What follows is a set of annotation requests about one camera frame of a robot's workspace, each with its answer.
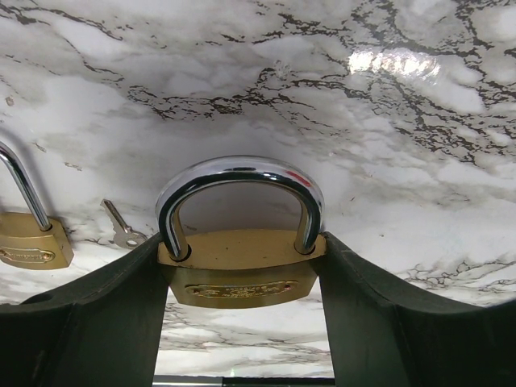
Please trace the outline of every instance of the silver shackle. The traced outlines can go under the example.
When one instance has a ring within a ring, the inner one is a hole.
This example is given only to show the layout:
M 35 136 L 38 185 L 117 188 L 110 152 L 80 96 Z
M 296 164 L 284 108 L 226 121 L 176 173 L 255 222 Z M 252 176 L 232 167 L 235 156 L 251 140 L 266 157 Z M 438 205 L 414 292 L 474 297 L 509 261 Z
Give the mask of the silver shackle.
M 38 194 L 35 192 L 31 179 L 29 179 L 29 176 L 27 175 L 27 171 L 12 149 L 2 141 L 0 141 L 0 160 L 3 161 L 7 169 L 9 169 L 10 174 L 15 179 L 16 185 L 21 191 L 29 210 L 34 215 L 40 230 L 50 230 L 52 228 L 52 224 L 48 220 L 47 213 L 38 198 Z
M 204 189 L 229 183 L 264 183 L 290 192 L 301 204 L 301 220 L 294 248 L 310 254 L 321 228 L 323 193 L 304 172 L 283 161 L 257 156 L 228 156 L 203 161 L 177 174 L 163 189 L 156 217 L 172 259 L 189 256 L 189 245 L 179 219 L 186 199 Z

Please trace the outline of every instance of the gold padlock body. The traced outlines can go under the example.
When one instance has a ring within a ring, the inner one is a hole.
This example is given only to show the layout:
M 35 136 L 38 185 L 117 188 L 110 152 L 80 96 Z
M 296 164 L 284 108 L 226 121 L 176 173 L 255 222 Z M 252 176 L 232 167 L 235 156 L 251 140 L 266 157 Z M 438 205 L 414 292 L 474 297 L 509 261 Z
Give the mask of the gold padlock body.
M 58 220 L 41 231 L 32 214 L 0 214 L 0 260 L 17 268 L 52 270 L 67 268 L 73 250 Z
M 310 260 L 326 252 L 326 240 L 302 255 L 293 248 L 296 231 L 233 230 L 186 237 L 191 254 L 171 259 L 163 243 L 161 271 L 179 303 L 218 309 L 271 306 L 307 296 L 317 274 Z

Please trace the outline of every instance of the marble surface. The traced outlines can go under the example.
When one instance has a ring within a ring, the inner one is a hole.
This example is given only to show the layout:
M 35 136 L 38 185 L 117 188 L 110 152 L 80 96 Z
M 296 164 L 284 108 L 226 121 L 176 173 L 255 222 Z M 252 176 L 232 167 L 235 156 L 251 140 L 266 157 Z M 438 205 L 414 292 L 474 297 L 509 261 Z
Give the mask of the marble surface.
M 516 297 L 515 1 L 0 1 L 0 140 L 61 217 L 70 268 L 0 266 L 20 302 L 125 253 L 99 206 L 156 232 L 161 188 L 215 156 L 272 156 L 321 185 L 325 228 L 411 283 Z M 0 208 L 24 211 L 6 169 Z M 294 227 L 274 189 L 189 201 L 192 232 Z M 318 286 L 203 310 L 170 296 L 157 373 L 330 376 Z

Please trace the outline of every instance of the key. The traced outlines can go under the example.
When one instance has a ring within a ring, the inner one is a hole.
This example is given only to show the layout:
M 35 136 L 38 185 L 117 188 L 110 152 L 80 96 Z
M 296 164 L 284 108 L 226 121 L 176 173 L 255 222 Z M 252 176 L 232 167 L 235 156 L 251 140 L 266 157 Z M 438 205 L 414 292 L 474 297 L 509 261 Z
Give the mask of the key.
M 132 227 L 123 220 L 122 215 L 111 200 L 103 199 L 100 205 L 104 207 L 104 210 L 106 210 L 107 215 L 113 223 L 114 244 L 121 248 L 129 248 L 132 250 L 147 240 L 145 234 L 134 231 Z

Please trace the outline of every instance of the padlock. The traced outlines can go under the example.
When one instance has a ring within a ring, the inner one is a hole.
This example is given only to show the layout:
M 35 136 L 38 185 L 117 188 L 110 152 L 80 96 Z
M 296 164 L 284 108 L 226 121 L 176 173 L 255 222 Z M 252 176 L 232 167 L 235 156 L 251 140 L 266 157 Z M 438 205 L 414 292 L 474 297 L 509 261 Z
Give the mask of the padlock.
M 0 142 L 0 159 L 22 192 L 31 214 L 0 214 L 0 260 L 18 268 L 67 268 L 73 250 L 61 223 L 44 211 L 25 168 L 15 153 Z
M 185 237 L 179 210 L 197 192 L 236 182 L 265 183 L 301 204 L 297 231 L 233 230 Z M 156 215 L 163 243 L 158 262 L 181 304 L 219 309 L 270 306 L 307 296 L 317 278 L 311 261 L 326 252 L 319 234 L 323 194 L 302 171 L 279 160 L 229 156 L 196 164 L 160 194 Z

